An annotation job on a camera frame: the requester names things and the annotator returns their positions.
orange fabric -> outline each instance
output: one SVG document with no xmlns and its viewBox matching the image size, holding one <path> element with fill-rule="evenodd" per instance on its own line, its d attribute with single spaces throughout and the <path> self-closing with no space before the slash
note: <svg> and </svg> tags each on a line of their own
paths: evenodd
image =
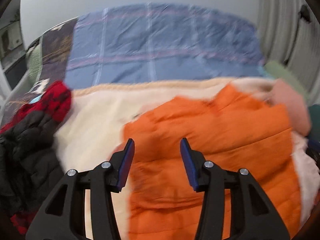
<svg viewBox="0 0 320 240">
<path fill-rule="evenodd" d="M 285 106 L 269 106 L 227 85 L 211 101 L 174 98 L 124 127 L 136 151 L 130 176 L 131 240 L 192 240 L 203 194 L 193 192 L 180 156 L 186 137 L 221 168 L 247 168 L 266 191 L 290 235 L 299 230 L 300 191 L 291 159 Z M 226 192 L 223 237 L 230 231 Z"/>
</svg>

green fabric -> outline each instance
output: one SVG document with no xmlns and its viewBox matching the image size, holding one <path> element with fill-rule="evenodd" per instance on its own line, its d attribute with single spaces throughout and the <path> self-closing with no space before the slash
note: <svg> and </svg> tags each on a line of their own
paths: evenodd
<svg viewBox="0 0 320 240">
<path fill-rule="evenodd" d="M 304 97 L 305 101 L 309 99 L 308 91 L 301 85 L 297 78 L 282 64 L 276 61 L 270 61 L 265 64 L 264 69 L 274 78 L 281 78 L 289 84 L 295 91 Z"/>
<path fill-rule="evenodd" d="M 309 114 L 312 122 L 309 137 L 313 140 L 320 141 L 320 105 L 310 106 Z"/>
<path fill-rule="evenodd" d="M 27 67 L 29 69 L 29 78 L 32 84 L 36 83 L 38 73 L 42 70 L 41 45 L 29 49 L 27 52 Z"/>
</svg>

cream blanket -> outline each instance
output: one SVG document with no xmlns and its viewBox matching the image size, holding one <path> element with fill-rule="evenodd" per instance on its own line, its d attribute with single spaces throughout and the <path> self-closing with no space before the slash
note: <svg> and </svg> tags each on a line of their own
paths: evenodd
<svg viewBox="0 0 320 240">
<path fill-rule="evenodd" d="M 73 91 L 69 118 L 56 133 L 58 158 L 65 171 L 93 169 L 108 160 L 113 149 L 122 142 L 123 126 L 142 113 L 151 110 L 177 95 L 209 99 L 227 83 L 238 90 L 265 100 L 274 81 L 260 78 L 215 78 L 208 81 L 164 81 L 137 85 L 105 84 Z M 320 176 L 315 162 L 305 153 L 306 142 L 292 135 L 292 157 L 301 188 L 301 225 L 310 215 Z M 130 182 L 120 194 L 113 194 L 113 203 L 122 239 L 127 239 L 129 220 L 128 197 Z M 86 235 L 92 238 L 90 196 L 86 194 Z"/>
</svg>

blue gripper pad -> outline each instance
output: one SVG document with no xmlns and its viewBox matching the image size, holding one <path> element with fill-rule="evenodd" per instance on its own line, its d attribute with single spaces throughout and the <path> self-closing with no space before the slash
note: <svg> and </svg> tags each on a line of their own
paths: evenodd
<svg viewBox="0 0 320 240">
<path fill-rule="evenodd" d="M 124 148 L 124 158 L 122 159 L 119 172 L 118 172 L 119 177 L 118 177 L 116 188 L 119 190 L 119 192 L 127 182 L 133 156 L 134 156 L 134 141 L 132 139 L 129 139 Z"/>
<path fill-rule="evenodd" d="M 183 138 L 180 142 L 180 153 L 183 160 L 184 168 L 186 169 L 190 186 L 194 191 L 199 189 L 199 182 L 197 176 L 197 167 L 192 159 L 192 149 L 186 138 Z"/>
</svg>

light blue cloth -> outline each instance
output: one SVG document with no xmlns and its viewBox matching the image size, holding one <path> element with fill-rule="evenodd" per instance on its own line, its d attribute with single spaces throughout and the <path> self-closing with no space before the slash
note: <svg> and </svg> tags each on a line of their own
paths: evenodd
<svg viewBox="0 0 320 240">
<path fill-rule="evenodd" d="M 197 6 L 140 4 L 81 16 L 74 29 L 65 83 L 204 80 L 264 76 L 254 26 Z"/>
</svg>

